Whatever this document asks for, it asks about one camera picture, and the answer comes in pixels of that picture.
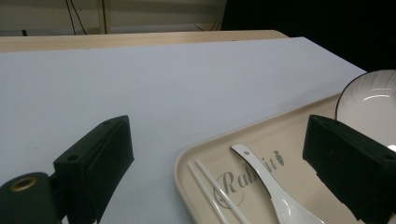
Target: table surface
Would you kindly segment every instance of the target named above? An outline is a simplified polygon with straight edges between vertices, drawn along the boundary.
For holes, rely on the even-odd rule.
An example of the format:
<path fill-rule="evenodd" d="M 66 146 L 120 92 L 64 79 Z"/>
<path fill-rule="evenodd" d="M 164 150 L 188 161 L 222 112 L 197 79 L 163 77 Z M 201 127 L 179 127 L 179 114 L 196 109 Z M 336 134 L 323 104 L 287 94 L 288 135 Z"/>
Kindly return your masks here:
<path fill-rule="evenodd" d="M 274 30 L 175 32 L 124 35 L 3 36 L 0 51 L 112 48 L 167 44 L 205 43 L 235 40 L 285 38 Z"/>
<path fill-rule="evenodd" d="M 37 167 L 50 170 L 62 150 L 94 125 L 132 108 L 135 161 L 103 223 L 191 223 L 172 176 L 185 148 L 264 119 L 264 114 L 336 94 L 363 73 L 306 39 L 282 38 L 288 37 L 277 31 L 0 37 L 0 52 L 11 52 L 0 54 L 5 72 L 0 76 L 0 125 L 7 128 L 0 135 L 0 175 L 6 175 L 0 176 L 1 183 L 12 175 L 42 171 Z M 230 42 L 264 39 L 274 40 Z M 175 45 L 205 42 L 228 43 Z M 279 49 L 272 61 L 270 52 Z M 284 57 L 287 64 L 278 62 Z M 90 63 L 92 58 L 99 63 Z M 274 63 L 276 72 L 267 71 Z M 164 72 L 153 73 L 156 66 Z M 283 90 L 279 83 L 296 75 L 295 68 L 305 79 L 296 78 L 277 94 Z"/>

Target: white spoon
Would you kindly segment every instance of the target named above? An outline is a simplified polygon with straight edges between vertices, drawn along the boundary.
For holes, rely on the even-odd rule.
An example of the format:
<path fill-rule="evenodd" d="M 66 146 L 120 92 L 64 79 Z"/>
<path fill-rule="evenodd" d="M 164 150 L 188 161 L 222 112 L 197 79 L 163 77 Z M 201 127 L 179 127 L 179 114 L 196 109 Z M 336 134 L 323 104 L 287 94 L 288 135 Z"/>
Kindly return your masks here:
<path fill-rule="evenodd" d="M 249 164 L 260 181 L 266 187 L 271 201 L 274 205 L 277 219 L 281 224 L 315 224 L 324 222 L 310 213 L 299 203 L 295 202 L 289 194 L 280 187 L 274 177 L 262 165 L 262 162 L 250 151 L 249 148 L 242 144 L 231 146 L 231 150 L 239 155 Z"/>

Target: food tray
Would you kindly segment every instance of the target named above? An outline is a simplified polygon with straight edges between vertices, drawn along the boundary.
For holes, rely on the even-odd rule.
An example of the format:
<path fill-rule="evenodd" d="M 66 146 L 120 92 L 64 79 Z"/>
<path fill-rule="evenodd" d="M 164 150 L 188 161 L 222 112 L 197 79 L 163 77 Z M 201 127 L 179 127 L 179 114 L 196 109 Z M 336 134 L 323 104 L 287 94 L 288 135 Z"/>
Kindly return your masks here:
<path fill-rule="evenodd" d="M 333 196 L 302 157 L 309 115 L 333 118 L 337 98 L 338 95 L 187 148 L 177 159 L 175 180 L 193 220 L 196 223 L 220 223 L 187 165 L 190 161 L 200 172 L 194 163 L 199 159 L 250 223 L 278 223 L 265 187 L 230 150 L 232 144 L 241 143 L 262 160 L 294 200 L 327 224 L 362 223 Z M 201 172 L 200 175 L 219 202 L 224 215 L 230 222 L 239 223 L 205 176 Z"/>

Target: chopsticks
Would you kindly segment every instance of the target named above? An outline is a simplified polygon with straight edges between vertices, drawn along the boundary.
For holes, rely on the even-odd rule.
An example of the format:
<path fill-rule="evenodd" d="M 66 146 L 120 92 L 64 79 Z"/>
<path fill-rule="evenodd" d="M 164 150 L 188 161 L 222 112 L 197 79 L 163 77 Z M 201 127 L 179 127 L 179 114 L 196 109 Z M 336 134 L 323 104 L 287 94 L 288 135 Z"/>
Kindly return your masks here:
<path fill-rule="evenodd" d="M 204 173 L 205 177 L 209 180 L 209 182 L 212 184 L 212 186 L 216 189 L 216 191 L 220 194 L 221 198 L 230 206 L 231 210 L 235 213 L 235 215 L 238 217 L 238 219 L 243 223 L 243 224 L 249 224 L 249 221 L 246 219 L 246 217 L 242 214 L 242 212 L 238 209 L 238 207 L 231 201 L 231 199 L 228 197 L 228 195 L 224 192 L 224 190 L 221 189 L 215 178 L 209 173 L 209 171 L 206 169 L 206 167 L 201 163 L 200 160 L 196 160 L 195 163 L 198 165 L 198 167 L 201 169 L 202 173 Z M 216 203 L 214 196 L 210 193 L 210 191 L 207 189 L 204 180 L 201 178 L 201 176 L 198 174 L 198 171 L 194 168 L 194 166 L 191 164 L 191 162 L 187 162 L 187 165 L 190 168 L 190 171 L 192 175 L 194 176 L 195 180 L 198 182 L 198 185 L 201 187 L 201 190 L 204 192 L 207 200 L 209 203 L 212 205 L 212 207 L 215 209 L 216 214 L 218 215 L 219 219 L 223 224 L 228 224 L 230 223 L 228 219 L 224 216 L 224 214 L 221 212 L 219 205 Z"/>

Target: black cable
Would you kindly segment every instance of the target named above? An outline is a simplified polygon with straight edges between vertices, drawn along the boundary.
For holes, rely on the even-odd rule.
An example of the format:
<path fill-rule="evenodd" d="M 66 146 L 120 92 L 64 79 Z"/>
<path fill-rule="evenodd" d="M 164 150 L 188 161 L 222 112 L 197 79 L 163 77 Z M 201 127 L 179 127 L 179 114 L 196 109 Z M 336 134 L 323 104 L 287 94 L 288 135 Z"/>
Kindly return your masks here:
<path fill-rule="evenodd" d="M 210 31 L 213 31 L 213 28 L 215 28 L 216 23 L 213 24 L 212 28 L 210 28 Z"/>
<path fill-rule="evenodd" d="M 73 7 L 73 9 L 74 9 L 75 12 L 76 12 L 76 15 L 77 15 L 77 18 L 78 18 L 78 21 L 79 21 L 79 25 L 81 26 L 82 31 L 83 31 L 84 34 L 86 35 L 87 32 L 85 31 L 84 26 L 82 25 L 81 19 L 79 18 L 79 15 L 78 15 L 78 13 L 77 13 L 77 11 L 76 11 L 76 8 L 75 8 L 75 6 L 74 6 L 73 0 L 70 0 L 70 3 L 72 4 L 72 7 Z"/>
<path fill-rule="evenodd" d="M 72 26 L 73 26 L 73 32 L 74 32 L 74 34 L 76 34 L 76 28 L 74 27 L 73 17 L 72 17 L 72 13 L 70 12 L 69 3 L 67 2 L 67 0 L 64 0 L 64 1 L 66 2 L 67 10 L 69 11 L 70 21 L 72 22 Z"/>
<path fill-rule="evenodd" d="M 194 26 L 196 26 L 198 29 L 200 29 L 201 31 L 203 31 L 204 29 L 202 29 L 201 27 L 199 27 L 197 24 L 194 24 Z"/>

